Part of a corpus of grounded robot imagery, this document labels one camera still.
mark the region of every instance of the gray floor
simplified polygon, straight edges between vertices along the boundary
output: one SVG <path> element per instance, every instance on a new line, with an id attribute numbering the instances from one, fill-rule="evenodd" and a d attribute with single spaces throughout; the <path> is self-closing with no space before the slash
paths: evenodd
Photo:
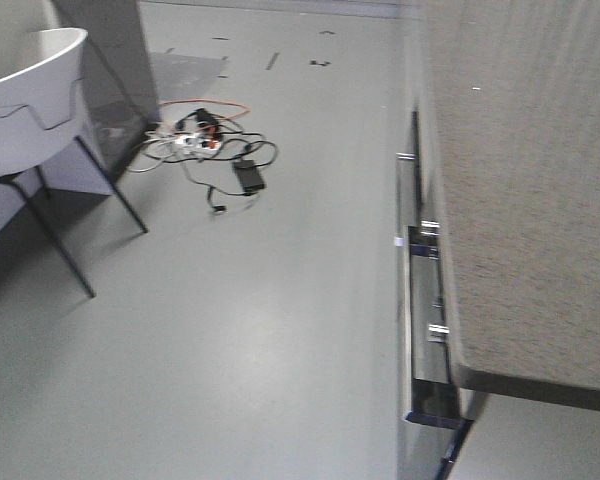
<path id="1" fill-rule="evenodd" d="M 151 51 L 227 57 L 206 95 L 281 154 L 220 217 L 177 166 L 127 174 L 145 236 L 115 199 L 41 200 L 94 300 L 26 215 L 0 235 L 0 480 L 396 478 L 399 22 L 142 13 Z"/>

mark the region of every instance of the metal bracket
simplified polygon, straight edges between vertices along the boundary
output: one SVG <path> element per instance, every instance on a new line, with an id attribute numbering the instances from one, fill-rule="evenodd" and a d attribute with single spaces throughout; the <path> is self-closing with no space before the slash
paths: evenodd
<path id="1" fill-rule="evenodd" d="M 428 341 L 434 343 L 447 343 L 447 335 L 449 335 L 449 327 L 446 325 L 435 325 L 430 323 L 427 327 L 429 336 Z"/>
<path id="2" fill-rule="evenodd" d="M 409 252 L 417 257 L 428 257 L 437 260 L 438 252 L 438 224 L 435 222 L 422 222 L 423 226 L 409 227 Z"/>
<path id="3" fill-rule="evenodd" d="M 413 153 L 396 153 L 396 160 L 402 160 L 404 162 L 413 162 L 416 156 Z"/>

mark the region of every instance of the cord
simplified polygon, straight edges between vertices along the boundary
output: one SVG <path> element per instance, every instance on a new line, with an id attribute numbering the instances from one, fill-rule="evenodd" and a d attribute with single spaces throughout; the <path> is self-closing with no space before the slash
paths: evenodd
<path id="1" fill-rule="evenodd" d="M 276 161 L 279 154 L 279 149 L 275 143 L 267 140 L 262 133 L 247 132 L 245 131 L 245 128 L 235 120 L 235 118 L 244 115 L 249 111 L 246 105 L 236 102 L 225 102 L 209 99 L 171 100 L 164 102 L 162 105 L 164 106 L 175 103 L 193 102 L 209 102 L 218 103 L 221 105 L 240 106 L 243 108 L 243 110 L 234 115 L 221 116 L 209 113 L 203 108 L 200 108 L 178 120 L 174 124 L 175 128 L 166 122 L 160 123 L 155 130 L 146 132 L 148 137 L 147 140 L 134 147 L 136 149 L 141 149 L 141 155 L 153 160 L 155 163 L 146 168 L 134 169 L 128 167 L 127 170 L 132 173 L 145 173 L 155 170 L 164 164 L 178 163 L 180 164 L 187 181 L 196 185 L 207 187 L 207 204 L 211 207 L 214 213 L 220 214 L 225 212 L 227 207 L 224 205 L 217 205 L 213 201 L 214 193 L 218 192 L 232 197 L 250 197 L 258 195 L 259 193 L 253 191 L 241 193 L 229 192 L 214 184 L 197 180 L 189 170 L 188 163 L 202 163 L 207 161 L 239 162 L 246 159 L 247 156 L 254 155 L 264 148 L 269 148 L 272 150 L 271 157 L 262 163 L 252 164 L 251 167 L 262 168 L 267 167 Z M 188 129 L 186 128 L 186 120 L 193 117 L 196 117 L 197 119 L 196 127 L 192 131 L 187 131 Z M 194 145 L 199 145 L 195 142 L 211 143 L 215 141 L 221 141 L 219 139 L 221 139 L 223 135 L 230 135 L 231 138 L 222 142 L 220 147 L 217 149 L 217 151 L 213 152 L 213 154 L 210 154 L 211 152 L 197 153 L 199 150 L 193 150 L 195 153 L 191 154 L 190 156 L 183 155 L 187 152 L 191 153 L 191 150 L 187 150 L 191 148 L 189 147 L 189 145 L 191 145 L 191 143 L 189 143 L 191 140 L 194 141 Z M 203 145 L 203 149 L 214 149 L 213 146 L 207 147 L 206 144 Z M 156 152 L 156 149 L 164 150 L 162 152 Z"/>

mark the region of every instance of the chair back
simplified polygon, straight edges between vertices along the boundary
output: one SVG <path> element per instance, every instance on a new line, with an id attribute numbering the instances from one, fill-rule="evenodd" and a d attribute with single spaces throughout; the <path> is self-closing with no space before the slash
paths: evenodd
<path id="1" fill-rule="evenodd" d="M 23 37 L 20 70 L 0 79 L 0 176 L 40 165 L 80 132 L 86 30 L 58 28 Z"/>

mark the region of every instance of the dark floor mark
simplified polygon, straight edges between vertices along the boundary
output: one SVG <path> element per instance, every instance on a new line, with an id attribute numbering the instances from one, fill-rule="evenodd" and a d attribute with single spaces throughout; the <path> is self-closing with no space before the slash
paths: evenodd
<path id="1" fill-rule="evenodd" d="M 276 52 L 271 56 L 271 60 L 269 60 L 269 64 L 267 65 L 267 68 L 265 70 L 271 70 L 273 68 L 273 66 L 276 63 L 276 60 L 278 60 L 278 56 L 280 56 L 280 52 Z"/>

